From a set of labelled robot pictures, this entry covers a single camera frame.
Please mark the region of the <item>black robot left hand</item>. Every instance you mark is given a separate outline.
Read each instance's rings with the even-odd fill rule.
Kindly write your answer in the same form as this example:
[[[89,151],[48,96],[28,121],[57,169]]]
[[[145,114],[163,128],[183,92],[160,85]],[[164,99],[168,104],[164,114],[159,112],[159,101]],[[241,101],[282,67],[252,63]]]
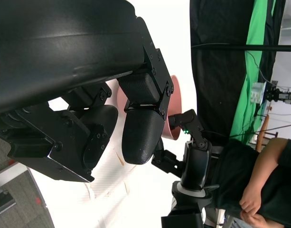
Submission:
[[[145,21],[125,0],[0,0],[0,138],[8,156],[55,180],[92,182],[115,129],[105,102],[127,96],[122,154],[144,164],[173,83]]]

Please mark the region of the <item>person hand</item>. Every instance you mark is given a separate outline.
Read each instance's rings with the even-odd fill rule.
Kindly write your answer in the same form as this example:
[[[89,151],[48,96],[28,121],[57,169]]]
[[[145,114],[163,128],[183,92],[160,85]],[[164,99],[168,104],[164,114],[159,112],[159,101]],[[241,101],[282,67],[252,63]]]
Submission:
[[[246,213],[255,214],[261,207],[260,196],[246,196],[240,200],[240,206]]]

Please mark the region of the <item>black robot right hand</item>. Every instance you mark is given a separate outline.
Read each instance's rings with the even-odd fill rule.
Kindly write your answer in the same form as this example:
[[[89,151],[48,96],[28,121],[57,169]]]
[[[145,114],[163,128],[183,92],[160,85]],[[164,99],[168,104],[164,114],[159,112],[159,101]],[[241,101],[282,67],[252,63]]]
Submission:
[[[173,128],[180,127],[183,133],[190,135],[190,140],[185,145],[183,160],[177,160],[176,155],[165,150],[162,140],[159,140],[151,164],[180,178],[182,188],[200,191],[206,181],[211,143],[202,136],[203,127],[193,109],[170,116],[169,124]]]

